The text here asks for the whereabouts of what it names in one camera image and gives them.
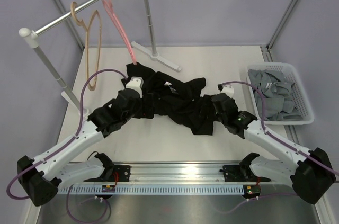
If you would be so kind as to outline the pink plastic hanger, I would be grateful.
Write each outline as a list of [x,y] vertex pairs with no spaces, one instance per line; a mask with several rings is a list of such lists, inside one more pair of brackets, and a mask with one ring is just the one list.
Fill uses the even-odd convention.
[[134,53],[134,51],[132,49],[131,43],[129,41],[129,38],[128,38],[128,36],[127,36],[127,34],[126,34],[122,24],[120,23],[117,15],[115,14],[112,0],[101,0],[101,1],[102,1],[103,7],[104,7],[106,13],[108,14],[109,18],[113,22],[115,28],[117,29],[120,37],[123,40],[126,48],[128,49],[128,52],[129,52],[131,60],[132,60],[132,64],[136,65],[137,64],[137,60],[136,60],[135,53]]

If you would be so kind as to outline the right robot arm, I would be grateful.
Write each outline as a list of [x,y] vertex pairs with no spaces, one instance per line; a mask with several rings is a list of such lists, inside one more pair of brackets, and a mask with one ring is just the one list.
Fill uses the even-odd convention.
[[247,111],[240,111],[235,100],[225,93],[212,96],[217,120],[229,133],[248,140],[276,157],[269,160],[250,153],[240,162],[240,175],[245,180],[264,177],[284,184],[309,204],[316,204],[335,183],[336,177],[328,154],[310,150],[284,138]]

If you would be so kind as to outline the black shirt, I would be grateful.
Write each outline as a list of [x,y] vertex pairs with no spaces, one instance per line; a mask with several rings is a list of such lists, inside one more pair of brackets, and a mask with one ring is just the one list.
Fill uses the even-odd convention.
[[142,105],[135,115],[137,119],[152,119],[154,116],[167,116],[179,125],[190,128],[194,135],[213,135],[213,123],[217,121],[211,95],[201,96],[206,87],[206,79],[195,78],[182,82],[168,74],[146,67],[140,63],[127,64],[127,79],[140,77]]

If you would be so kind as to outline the grey shirt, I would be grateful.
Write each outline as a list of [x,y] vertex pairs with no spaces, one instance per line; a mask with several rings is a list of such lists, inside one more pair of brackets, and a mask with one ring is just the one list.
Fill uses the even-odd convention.
[[277,70],[248,71],[259,115],[266,121],[298,121],[302,116],[292,99],[293,83]]

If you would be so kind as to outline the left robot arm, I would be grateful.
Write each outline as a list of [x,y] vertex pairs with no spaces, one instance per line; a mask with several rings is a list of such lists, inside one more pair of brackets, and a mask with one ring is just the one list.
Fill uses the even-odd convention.
[[79,132],[34,158],[17,161],[19,183],[35,206],[49,202],[60,189],[82,181],[108,181],[115,172],[113,161],[104,153],[90,160],[70,161],[91,145],[121,129],[142,106],[140,87],[126,87],[102,107],[95,109],[80,126]]

